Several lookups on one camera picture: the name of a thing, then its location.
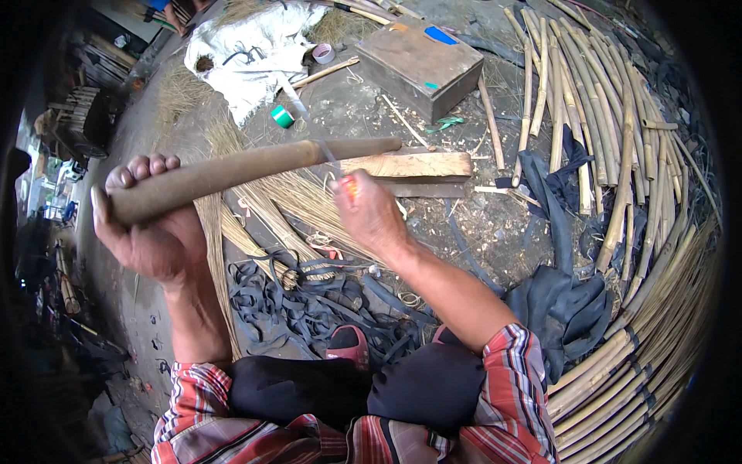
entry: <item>green tape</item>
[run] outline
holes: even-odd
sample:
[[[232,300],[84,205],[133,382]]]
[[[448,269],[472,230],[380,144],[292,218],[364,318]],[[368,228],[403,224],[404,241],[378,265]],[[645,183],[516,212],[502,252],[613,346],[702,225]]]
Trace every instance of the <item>green tape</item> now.
[[[288,129],[291,124],[294,123],[294,117],[282,106],[279,105],[275,110],[271,111],[273,120],[282,128]]]

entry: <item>tape roll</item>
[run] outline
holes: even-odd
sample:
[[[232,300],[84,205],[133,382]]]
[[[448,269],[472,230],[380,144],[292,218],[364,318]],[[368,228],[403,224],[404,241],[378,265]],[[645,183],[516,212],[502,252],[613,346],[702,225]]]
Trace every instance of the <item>tape roll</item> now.
[[[282,128],[288,129],[294,123],[294,117],[282,106],[279,105],[271,111],[273,120]]]
[[[335,51],[330,44],[319,44],[312,50],[312,56],[317,63],[326,65],[335,59]]]

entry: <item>dirt floor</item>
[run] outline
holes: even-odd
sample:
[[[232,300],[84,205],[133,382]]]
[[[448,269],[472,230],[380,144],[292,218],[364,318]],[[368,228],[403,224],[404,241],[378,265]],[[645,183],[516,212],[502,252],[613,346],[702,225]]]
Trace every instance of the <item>dirt floor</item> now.
[[[405,4],[425,15],[430,22],[445,24],[464,33],[489,34],[513,46],[517,43],[515,33],[502,13],[502,8],[509,6],[510,2],[410,0]],[[532,1],[531,5],[556,18],[562,15],[546,1]],[[218,1],[201,20],[219,14],[222,8],[221,1]],[[110,332],[131,354],[131,361],[125,367],[135,380],[120,379],[115,382],[115,390],[122,391],[120,397],[125,403],[125,416],[130,426],[136,429],[135,433],[147,437],[151,436],[154,427],[150,413],[159,416],[165,411],[172,388],[168,371],[163,364],[169,366],[173,360],[170,320],[159,286],[122,268],[96,239],[92,230],[88,192],[91,185],[102,185],[105,176],[114,166],[126,163],[138,154],[150,154],[153,147],[166,155],[181,156],[187,162],[202,159],[209,152],[203,132],[211,120],[227,111],[226,101],[216,92],[212,92],[193,111],[179,118],[172,128],[168,128],[169,134],[153,131],[153,128],[159,127],[156,121],[158,90],[168,68],[178,65],[178,59],[182,59],[182,55],[177,52],[185,44],[180,39],[173,38],[165,46],[155,60],[159,69],[152,74],[145,88],[134,95],[118,122],[109,146],[111,156],[107,160],[93,160],[90,171],[83,181],[75,185],[73,193],[73,199],[81,202],[76,229],[76,266],[87,282],[91,296],[100,303],[110,325]],[[339,53],[334,62],[355,54],[350,47]],[[539,264],[550,264],[553,250],[548,225],[541,219],[536,221],[530,240],[524,244],[525,230],[531,221],[531,214],[525,203],[506,195],[475,193],[473,190],[474,186],[491,186],[496,178],[512,175],[523,94],[522,70],[491,53],[483,54],[486,59],[486,83],[496,106],[496,115],[506,118],[498,120],[498,127],[508,168],[497,171],[490,136],[486,135],[477,155],[489,159],[474,161],[474,176],[465,186],[466,198],[454,202],[456,206],[453,214],[477,262],[495,282],[511,288],[527,278]],[[362,63],[352,70],[364,78]],[[301,93],[304,104],[324,135],[380,137],[393,134],[400,136],[406,146],[416,145],[417,142],[381,98],[383,91],[370,79],[357,83],[347,79],[349,77],[350,72],[342,70],[319,79]],[[248,146],[250,143],[264,146],[312,136],[306,130],[299,131],[299,125],[294,125],[289,130],[278,127],[264,109],[252,117],[246,126]],[[471,93],[451,111],[452,114],[463,117],[466,120],[464,124],[434,134],[425,134],[423,122],[409,109],[400,109],[428,143],[455,151],[474,150],[487,128],[478,91]],[[529,148],[547,158],[551,149],[550,134],[551,123],[547,112],[542,135],[537,140],[531,139]],[[234,206],[233,197],[227,195],[226,199]],[[470,269],[453,240],[442,200],[408,198],[401,199],[401,204],[409,212],[407,223],[410,230],[422,243],[439,257],[456,266]],[[573,223],[573,236],[579,237],[584,223],[571,216],[568,216],[568,220]],[[274,245],[269,239],[265,239],[265,235],[260,234],[260,224],[254,218],[248,219],[247,228],[261,246],[269,248]],[[576,267],[589,263],[576,250],[575,258]],[[244,259],[241,252],[225,243],[226,262]],[[386,274],[384,280],[394,286],[395,290],[403,289],[402,283],[394,279],[393,275]],[[237,337],[242,348],[249,346],[246,337],[239,330]],[[290,344],[269,354],[287,357],[298,355]]]

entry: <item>wooden crate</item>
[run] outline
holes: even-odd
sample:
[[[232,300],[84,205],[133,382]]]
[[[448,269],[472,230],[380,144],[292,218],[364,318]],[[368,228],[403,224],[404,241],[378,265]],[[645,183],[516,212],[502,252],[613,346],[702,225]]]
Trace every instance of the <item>wooden crate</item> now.
[[[484,57],[430,23],[403,15],[356,45],[364,74],[428,123],[453,108],[475,87]]]

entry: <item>right hand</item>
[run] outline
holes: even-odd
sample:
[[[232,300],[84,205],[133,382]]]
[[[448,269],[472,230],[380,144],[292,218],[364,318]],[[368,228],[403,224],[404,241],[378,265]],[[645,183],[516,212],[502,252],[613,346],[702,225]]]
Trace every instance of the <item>right hand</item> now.
[[[363,169],[351,176],[358,186],[355,198],[341,184],[330,183],[343,225],[355,241],[377,256],[393,255],[411,242],[394,196]]]

